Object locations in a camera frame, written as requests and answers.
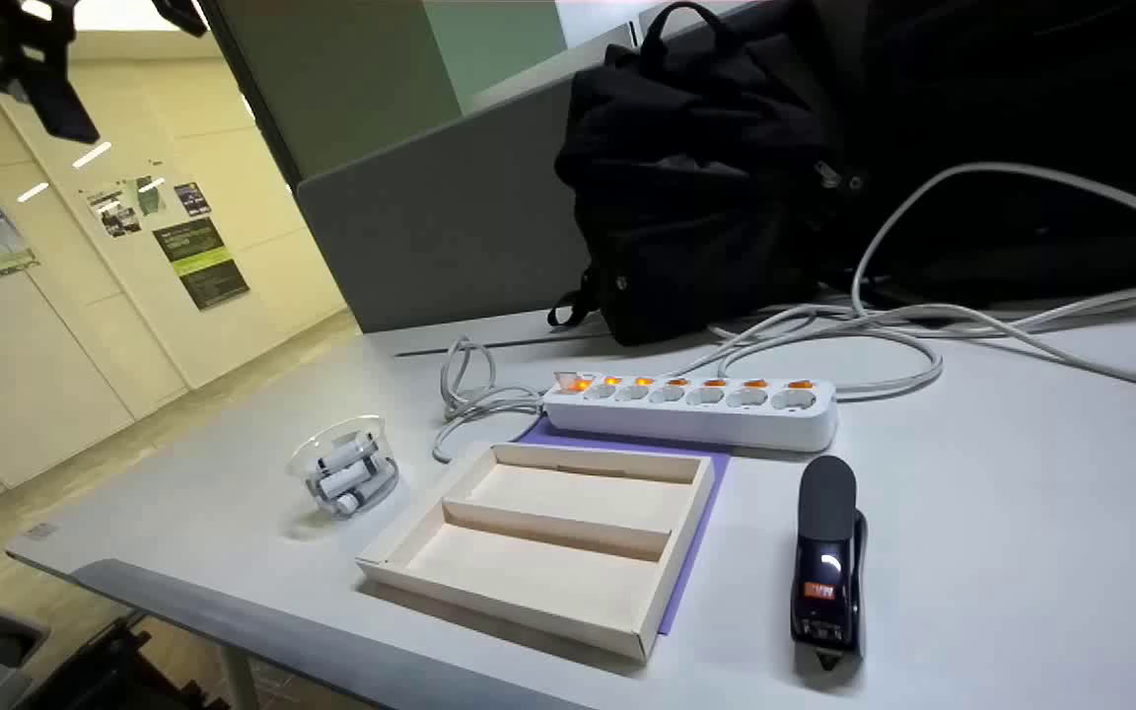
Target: desk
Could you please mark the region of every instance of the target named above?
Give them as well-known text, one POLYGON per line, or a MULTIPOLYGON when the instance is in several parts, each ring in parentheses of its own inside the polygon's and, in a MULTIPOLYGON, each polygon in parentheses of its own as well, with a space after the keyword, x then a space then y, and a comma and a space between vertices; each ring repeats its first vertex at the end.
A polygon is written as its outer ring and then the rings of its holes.
MULTIPOLYGON (((507 316, 344 343, 56 513, 11 556, 390 706, 1136 706, 1136 388, 975 343, 941 343, 935 388, 842 410, 836 455, 872 518, 857 676, 817 679, 793 660, 800 460, 786 459, 736 459, 674 633, 640 670, 357 591, 360 550, 441 481, 427 455, 441 359, 396 351, 461 330, 515 338, 545 325, 507 316), (303 500, 289 450, 369 410, 387 420, 406 481, 331 537, 283 537, 303 500)), ((1136 325, 1055 338, 1136 366, 1136 325)), ((545 388, 563 366, 686 359, 571 338, 496 351, 496 379, 545 388)), ((908 364, 889 343, 814 343, 737 372, 847 383, 908 364)), ((477 450, 527 421, 458 441, 477 450)))

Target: power strip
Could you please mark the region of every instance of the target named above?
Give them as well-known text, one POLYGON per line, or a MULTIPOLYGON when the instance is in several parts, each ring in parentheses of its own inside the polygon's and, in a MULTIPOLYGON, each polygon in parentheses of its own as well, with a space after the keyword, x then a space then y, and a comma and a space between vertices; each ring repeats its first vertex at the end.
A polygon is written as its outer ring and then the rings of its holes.
POLYGON ((557 430, 817 455, 836 439, 836 388, 814 379, 648 379, 563 372, 557 430))

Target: white cable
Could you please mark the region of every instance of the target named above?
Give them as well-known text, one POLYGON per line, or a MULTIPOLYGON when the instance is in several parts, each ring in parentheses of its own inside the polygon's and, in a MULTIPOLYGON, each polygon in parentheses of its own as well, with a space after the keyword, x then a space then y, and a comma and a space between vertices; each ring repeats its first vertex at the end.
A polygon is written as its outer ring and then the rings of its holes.
POLYGON ((854 308, 832 308, 832 305, 797 305, 786 308, 729 338, 724 338, 724 346, 709 359, 697 359, 686 372, 697 372, 708 364, 717 364, 717 374, 728 374, 737 359, 751 359, 759 351, 772 351, 772 346, 790 346, 790 343, 811 343, 811 338, 845 338, 845 337, 867 337, 867 338, 893 338, 903 343, 912 351, 918 351, 929 359, 925 372, 903 374, 903 379, 889 379, 889 383, 857 383, 857 388, 842 388, 845 404, 864 404, 864 397, 895 397, 895 396, 912 396, 929 383, 935 383, 942 374, 942 359, 918 343, 918 338, 1017 338, 1025 346, 1035 346, 1042 359, 1062 364, 1062 366, 1080 366, 1092 374, 1108 374, 1108 379, 1123 379, 1136 383, 1136 372, 1127 366, 1108 366, 1108 364, 1092 364, 1080 359, 1074 351, 1062 351, 1045 338, 1038 338, 1038 330, 1058 330, 1070 326, 1077 320, 1106 320, 1116 311, 1133 311, 1136 308, 1136 290, 1122 290, 1122 293, 1106 293, 1106 297, 1091 297, 1091 299, 1074 299, 1062 308, 1045 308, 1035 316, 989 316, 989 311, 975 311, 963 305, 908 305, 908 308, 893 308, 893 311, 872 311, 864 305, 864 275, 872 258, 879 254, 879 245, 889 241, 889 232, 942 182, 963 179, 963 173, 1017 173, 1017 179, 1038 179, 1038 182, 1058 182, 1070 188, 1087 188, 1097 192, 1106 201, 1116 201, 1123 211, 1136 215, 1136 192, 1123 192, 1116 186, 1106 182, 1091 182, 1080 173, 1062 173, 1062 169, 1045 169, 1045 166, 1022 166, 1022 161, 966 161, 966 166, 951 166, 935 179, 929 179, 900 211, 893 211, 893 216, 876 229, 876 236, 867 241, 857 272, 854 272, 854 308), (830 326, 814 326, 814 330, 778 330, 772 326, 797 320, 797 316, 817 316, 817 320, 832 320, 830 326))
POLYGON ((495 413, 542 413, 542 391, 529 388, 496 388, 496 364, 491 346, 475 346, 467 337, 445 351, 445 364, 437 372, 437 391, 445 404, 445 428, 436 439, 436 459, 450 466, 445 439, 477 420, 495 413), (461 388, 475 351, 487 357, 487 388, 461 388))
MULTIPOLYGON (((724 337, 717 351, 697 359, 697 364, 690 364, 690 366, 683 366, 683 374, 697 372, 697 366, 709 366, 709 364, 717 364, 717 374, 728 374, 737 359, 751 359, 759 351, 857 337, 857 338, 889 338, 889 343, 912 346, 912 351, 918 351, 929 359, 929 366, 914 372, 914 374, 903 374, 903 379, 885 379, 885 383, 842 383, 842 396, 836 396, 842 404, 900 397, 900 396, 930 388, 942 374, 942 359, 925 338, 1017 338, 1017 343, 1035 346, 1035 357, 1042 357, 1051 364, 1080 366, 1080 372, 1092 372, 1092 374, 1106 374, 1106 379, 1136 383, 1133 366, 1092 364, 1092 359, 1080 359, 1074 351, 1062 351, 1062 346, 1038 338, 1038 330, 1058 330, 1058 326, 1070 326, 1070 325, 1080 325, 1080 320, 1106 320, 1106 316, 1116 316, 1116 311, 1122 316, 1133 311, 1136 308, 1136 290, 1074 299, 1074 305, 1045 308, 1045 311, 1035 311, 1035 316, 989 316, 989 311, 975 311, 975 308, 963 308, 963 305, 908 305, 908 308, 872 311, 864 305, 862 290, 864 290, 867 266, 879 254, 879 245, 889 241, 889 232, 935 186, 942 186, 951 179, 963 179, 963 173, 1017 173, 1017 179, 1058 182, 1058 186, 1097 192, 1097 196, 1116 201, 1116 207, 1136 215, 1136 192, 1123 192, 1123 188, 1106 186, 1106 182, 1091 182, 1080 173, 1062 173, 1062 169, 1022 166, 1022 161, 966 161, 966 166, 951 166, 951 169, 935 173, 930 182, 925 182, 876 229, 876 236, 867 241, 864 258, 862 258, 862 266, 854 272, 854 293, 847 293, 854 305, 847 308, 845 305, 797 305, 797 308, 783 308, 783 311, 759 320, 745 330, 715 326, 724 337)), ((441 434, 436 441, 436 459, 437 460, 450 460, 445 459, 445 439, 454 430, 477 421, 477 420, 491 420, 491 413, 542 413, 542 391, 496 388, 495 379, 496 379, 496 366, 495 366, 491 346, 475 346, 470 338, 458 338, 445 351, 445 364, 441 364, 441 374, 437 374, 437 391, 441 391, 441 404, 445 404, 445 428, 441 428, 441 434), (467 372, 475 364, 475 351, 487 357, 487 388, 470 388, 467 391, 461 379, 467 379, 467 372)))
POLYGON ((1045 166, 1022 166, 1022 161, 963 161, 963 166, 951 166, 951 169, 941 169, 935 179, 929 179, 900 211, 893 211, 893 216, 876 229, 867 254, 857 259, 854 270, 854 290, 847 290, 847 299, 854 299, 854 311, 857 316, 867 316, 867 305, 862 297, 862 286, 872 270, 872 258, 879 254, 879 245, 889 241, 889 232, 942 182, 951 179, 963 179, 963 173, 1017 173, 1017 179, 1035 179, 1035 182, 1058 182, 1058 186, 1070 186, 1070 188, 1080 188, 1080 192, 1097 192, 1106 201, 1116 201, 1123 211, 1136 215, 1136 192, 1127 188, 1116 188, 1116 186, 1106 186, 1106 182, 1092 182, 1092 179, 1080 179, 1080 173, 1067 173, 1067 169, 1045 169, 1045 166))

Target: stapler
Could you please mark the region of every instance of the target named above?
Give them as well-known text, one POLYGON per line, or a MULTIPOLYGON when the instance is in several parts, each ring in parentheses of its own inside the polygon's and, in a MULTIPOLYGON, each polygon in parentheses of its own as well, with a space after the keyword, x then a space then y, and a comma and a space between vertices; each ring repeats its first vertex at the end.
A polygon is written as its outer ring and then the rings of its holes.
POLYGON ((832 670, 862 654, 862 552, 867 518, 842 459, 811 460, 800 478, 800 531, 793 574, 793 639, 832 670))

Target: wooden board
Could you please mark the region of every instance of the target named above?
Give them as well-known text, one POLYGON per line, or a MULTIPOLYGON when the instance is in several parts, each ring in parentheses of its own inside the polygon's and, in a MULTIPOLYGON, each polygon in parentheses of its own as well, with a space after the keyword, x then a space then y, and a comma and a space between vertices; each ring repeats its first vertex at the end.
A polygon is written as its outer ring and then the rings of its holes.
POLYGON ((709 472, 708 459, 495 447, 365 570, 415 597, 648 660, 709 472))

